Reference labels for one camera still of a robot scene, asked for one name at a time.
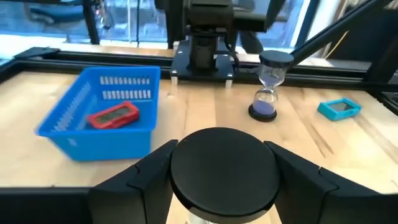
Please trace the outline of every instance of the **wooden table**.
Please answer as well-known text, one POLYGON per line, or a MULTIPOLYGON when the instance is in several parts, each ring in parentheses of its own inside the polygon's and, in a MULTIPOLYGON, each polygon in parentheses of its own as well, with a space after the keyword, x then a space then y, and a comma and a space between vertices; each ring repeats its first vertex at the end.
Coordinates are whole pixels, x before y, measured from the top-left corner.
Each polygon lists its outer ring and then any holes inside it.
MULTIPOLYGON (((164 50, 86 46, 118 53, 164 50)), ((74 162, 34 129, 73 83, 75 75, 22 72, 0 85, 0 186, 92 186, 129 167, 135 160, 74 162)), ((247 108, 260 85, 160 82, 159 111, 153 149, 202 128, 224 126, 270 140, 294 153, 381 193, 398 192, 398 117, 363 91, 278 87, 278 117, 260 123, 247 108), (349 97, 361 113, 331 122, 317 113, 319 102, 349 97)), ((188 212, 174 197, 169 224, 185 223, 188 212)), ((253 223, 280 223, 276 209, 253 223)))

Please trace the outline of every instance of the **red object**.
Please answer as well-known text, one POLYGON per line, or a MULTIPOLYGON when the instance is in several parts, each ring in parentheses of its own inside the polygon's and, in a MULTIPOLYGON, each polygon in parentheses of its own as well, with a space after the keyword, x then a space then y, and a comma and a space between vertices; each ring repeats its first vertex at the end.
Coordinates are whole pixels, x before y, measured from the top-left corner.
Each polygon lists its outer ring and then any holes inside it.
POLYGON ((125 101, 98 113, 89 115, 87 120, 96 129, 120 128, 139 118, 139 110, 130 101, 125 101))

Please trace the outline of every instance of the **hourglass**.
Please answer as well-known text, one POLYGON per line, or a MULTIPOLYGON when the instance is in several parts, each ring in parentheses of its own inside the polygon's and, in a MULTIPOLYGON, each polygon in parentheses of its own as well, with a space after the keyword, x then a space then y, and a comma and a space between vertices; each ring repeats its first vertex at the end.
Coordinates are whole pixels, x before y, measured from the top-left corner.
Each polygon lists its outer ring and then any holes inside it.
POLYGON ((254 95, 253 103, 249 107, 249 114, 252 118, 268 122, 273 121, 277 116, 275 104, 278 95, 275 87, 284 80, 286 71, 293 62, 293 56, 277 50, 265 50, 260 53, 259 79, 264 85, 254 95))

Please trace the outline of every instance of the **hourglass base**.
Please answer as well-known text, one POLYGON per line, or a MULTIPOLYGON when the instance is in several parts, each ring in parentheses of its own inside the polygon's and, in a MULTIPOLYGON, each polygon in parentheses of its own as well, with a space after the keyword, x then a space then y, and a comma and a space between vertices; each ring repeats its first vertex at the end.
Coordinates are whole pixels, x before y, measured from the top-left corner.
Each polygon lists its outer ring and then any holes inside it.
POLYGON ((252 117, 255 120, 261 121, 261 122, 273 121, 273 120, 275 120, 276 115, 277 115, 276 110, 271 114, 258 113, 257 111, 254 110, 253 104, 249 106, 248 112, 249 112, 250 117, 252 117))

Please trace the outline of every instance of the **blue plastic basket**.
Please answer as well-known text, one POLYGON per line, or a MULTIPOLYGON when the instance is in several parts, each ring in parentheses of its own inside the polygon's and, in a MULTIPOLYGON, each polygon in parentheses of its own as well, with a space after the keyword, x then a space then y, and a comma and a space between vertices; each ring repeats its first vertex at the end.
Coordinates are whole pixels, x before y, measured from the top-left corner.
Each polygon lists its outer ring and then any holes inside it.
POLYGON ((150 152, 156 125, 159 67, 87 68, 76 79, 37 134, 48 137, 76 161, 142 158, 150 152), (89 114, 130 100, 140 118, 119 129, 95 129, 89 114))

